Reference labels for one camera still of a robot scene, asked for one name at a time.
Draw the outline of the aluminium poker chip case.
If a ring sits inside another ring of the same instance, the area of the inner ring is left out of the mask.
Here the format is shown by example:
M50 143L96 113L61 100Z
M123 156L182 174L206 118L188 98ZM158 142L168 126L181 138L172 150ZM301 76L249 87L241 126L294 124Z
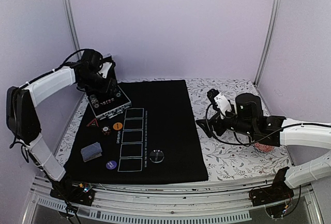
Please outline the aluminium poker chip case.
M132 105L131 100L118 84L114 68L115 62L112 56L106 57L97 72L103 81L100 85L84 87L92 112L98 120L113 118Z

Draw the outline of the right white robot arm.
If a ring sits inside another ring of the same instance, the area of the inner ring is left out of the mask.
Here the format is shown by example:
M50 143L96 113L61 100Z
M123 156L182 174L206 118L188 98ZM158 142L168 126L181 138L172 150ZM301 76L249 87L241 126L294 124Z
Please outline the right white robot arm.
M244 135L246 143L236 141L238 146L254 144L272 147L300 145L330 149L330 124L298 121L285 116L265 116L261 98L251 93L236 96L234 103L220 92L207 92L209 107L216 112L205 116L196 124L211 138L219 140L226 132L234 138ZM287 192L305 183L330 176L330 152L300 166L285 167L276 173L271 186L264 188L271 201L279 201Z

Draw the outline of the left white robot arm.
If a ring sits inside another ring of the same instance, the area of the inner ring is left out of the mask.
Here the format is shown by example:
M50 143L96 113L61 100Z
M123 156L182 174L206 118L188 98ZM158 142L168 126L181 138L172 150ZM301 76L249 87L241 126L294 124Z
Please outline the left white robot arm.
M13 134L10 148L20 146L26 162L33 161L46 176L57 184L57 192L65 200L73 200L77 189L62 179L66 170L50 150L42 135L38 107L61 90L75 85L81 91L104 95L115 92L116 63L112 56L104 57L94 49L79 49L56 68L21 86L12 86L6 93L6 125Z

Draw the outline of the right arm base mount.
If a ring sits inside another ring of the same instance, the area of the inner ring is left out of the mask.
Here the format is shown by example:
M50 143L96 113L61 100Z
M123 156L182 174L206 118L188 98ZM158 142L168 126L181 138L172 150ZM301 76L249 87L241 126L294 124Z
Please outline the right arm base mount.
M286 215L294 197L293 189L285 184L285 174L288 169L289 167L280 169L270 186L264 188L255 187L249 191L249 199L252 201L253 206L289 200L289 203L283 203L280 206L271 206L265 209L267 215L273 219L282 218Z

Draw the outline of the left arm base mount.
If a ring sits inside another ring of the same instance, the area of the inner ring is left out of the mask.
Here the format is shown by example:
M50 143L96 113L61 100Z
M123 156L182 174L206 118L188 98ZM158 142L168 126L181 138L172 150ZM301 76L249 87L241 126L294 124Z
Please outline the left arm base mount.
M76 203L85 206L92 206L95 191L89 183L73 185L70 179L60 182L51 180L52 189L50 196L69 203Z

